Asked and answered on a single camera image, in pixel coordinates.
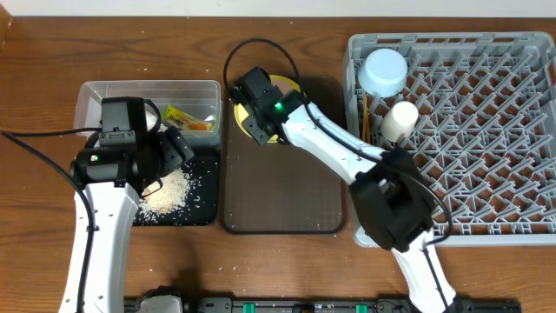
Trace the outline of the yellow snack wrapper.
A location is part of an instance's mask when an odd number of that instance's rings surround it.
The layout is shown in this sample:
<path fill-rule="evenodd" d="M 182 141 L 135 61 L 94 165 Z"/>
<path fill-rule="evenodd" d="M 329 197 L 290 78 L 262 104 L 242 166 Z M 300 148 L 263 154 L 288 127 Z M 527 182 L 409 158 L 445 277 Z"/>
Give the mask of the yellow snack wrapper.
<path fill-rule="evenodd" d="M 189 113 L 179 110 L 172 105 L 167 105 L 165 107 L 162 113 L 162 120 L 181 130 L 209 131 L 215 127 L 214 123 L 193 117 Z"/>

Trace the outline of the pile of rice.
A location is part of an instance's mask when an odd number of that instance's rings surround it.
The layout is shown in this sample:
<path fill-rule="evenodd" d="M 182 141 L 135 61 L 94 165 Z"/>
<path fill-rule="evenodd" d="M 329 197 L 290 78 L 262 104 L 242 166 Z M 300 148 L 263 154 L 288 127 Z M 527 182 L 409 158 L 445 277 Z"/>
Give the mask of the pile of rice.
<path fill-rule="evenodd" d="M 175 170 L 162 178 L 159 183 L 152 183 L 140 200 L 139 209 L 134 218 L 135 225 L 163 226 L 181 225 L 192 222 L 194 209 L 200 208 L 200 196 L 195 192 L 201 190 L 200 179 L 184 170 Z"/>

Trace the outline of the yellow plate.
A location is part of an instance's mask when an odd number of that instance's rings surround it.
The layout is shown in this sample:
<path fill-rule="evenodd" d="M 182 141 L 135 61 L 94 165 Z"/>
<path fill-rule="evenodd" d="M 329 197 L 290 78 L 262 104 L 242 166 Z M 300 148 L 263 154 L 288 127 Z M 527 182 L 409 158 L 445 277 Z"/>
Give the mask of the yellow plate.
<path fill-rule="evenodd" d="M 296 91 L 301 90 L 299 84 L 296 83 L 294 80 L 288 78 L 288 77 L 278 76 L 278 75 L 270 75 L 270 79 L 271 79 L 271 83 L 273 85 L 276 85 L 284 95 L 288 94 L 289 91 L 291 91 L 291 90 L 296 90 Z M 235 116 L 235 121 L 236 121 L 238 127 L 240 128 L 240 130 L 245 135 L 250 137 L 247 130 L 242 126 L 242 122 L 248 117 L 248 113 L 241 104 L 236 104 L 235 105 L 235 107 L 234 107 L 234 116 Z"/>

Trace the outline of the wooden chopstick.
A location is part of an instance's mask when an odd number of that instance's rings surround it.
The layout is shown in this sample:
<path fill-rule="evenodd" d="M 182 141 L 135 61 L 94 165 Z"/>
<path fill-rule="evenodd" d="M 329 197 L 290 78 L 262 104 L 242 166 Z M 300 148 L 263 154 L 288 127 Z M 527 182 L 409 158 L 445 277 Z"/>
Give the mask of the wooden chopstick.
<path fill-rule="evenodd" d="M 361 128 L 361 137 L 364 142 L 369 142 L 369 121 L 368 121 L 368 106 L 367 106 L 367 92 L 363 91 L 363 122 Z"/>
<path fill-rule="evenodd" d="M 369 116 L 365 116 L 365 120 L 364 120 L 364 128 L 365 128 L 365 141 L 367 143 L 371 143 L 372 142 L 372 126 L 373 126 L 373 121 Z"/>

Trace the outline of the light blue bowl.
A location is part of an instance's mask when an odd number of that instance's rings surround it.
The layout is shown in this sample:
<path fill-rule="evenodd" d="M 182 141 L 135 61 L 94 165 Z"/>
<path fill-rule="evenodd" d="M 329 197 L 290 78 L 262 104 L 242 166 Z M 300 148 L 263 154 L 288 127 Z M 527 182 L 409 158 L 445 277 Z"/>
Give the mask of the light blue bowl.
<path fill-rule="evenodd" d="M 368 94 L 393 97 L 406 86 L 407 72 L 407 61 L 401 53 L 391 49 L 378 49 L 364 60 L 357 78 Z"/>

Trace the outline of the cream cup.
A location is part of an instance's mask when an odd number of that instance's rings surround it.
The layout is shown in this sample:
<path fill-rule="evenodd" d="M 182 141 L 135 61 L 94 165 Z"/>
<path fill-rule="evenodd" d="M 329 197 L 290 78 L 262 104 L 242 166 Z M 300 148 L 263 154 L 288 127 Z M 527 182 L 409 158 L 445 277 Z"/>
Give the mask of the cream cup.
<path fill-rule="evenodd" d="M 419 117 L 419 111 L 413 103 L 401 101 L 384 116 L 380 131 L 390 142 L 399 143 L 409 137 Z"/>

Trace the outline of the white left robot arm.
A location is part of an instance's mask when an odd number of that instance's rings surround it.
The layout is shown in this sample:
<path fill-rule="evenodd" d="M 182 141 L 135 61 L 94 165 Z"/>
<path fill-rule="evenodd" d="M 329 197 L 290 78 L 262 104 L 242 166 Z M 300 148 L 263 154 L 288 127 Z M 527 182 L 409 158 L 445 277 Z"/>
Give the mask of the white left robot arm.
<path fill-rule="evenodd" d="M 176 127 L 96 132 L 71 164 L 76 229 L 62 312 L 122 312 L 131 227 L 142 193 L 179 169 L 193 150 Z"/>

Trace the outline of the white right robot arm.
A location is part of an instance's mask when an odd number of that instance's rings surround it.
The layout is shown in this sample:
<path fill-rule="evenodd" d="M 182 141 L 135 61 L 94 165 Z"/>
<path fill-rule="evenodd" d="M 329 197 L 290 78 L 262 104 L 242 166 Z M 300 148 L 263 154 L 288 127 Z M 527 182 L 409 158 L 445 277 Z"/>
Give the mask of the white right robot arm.
<path fill-rule="evenodd" d="M 361 141 L 301 93 L 238 100 L 243 126 L 260 145 L 277 136 L 319 159 L 347 185 L 363 232 L 394 254 L 421 312 L 449 312 L 456 292 L 441 268 L 432 213 L 445 205 L 424 183 L 410 154 Z"/>

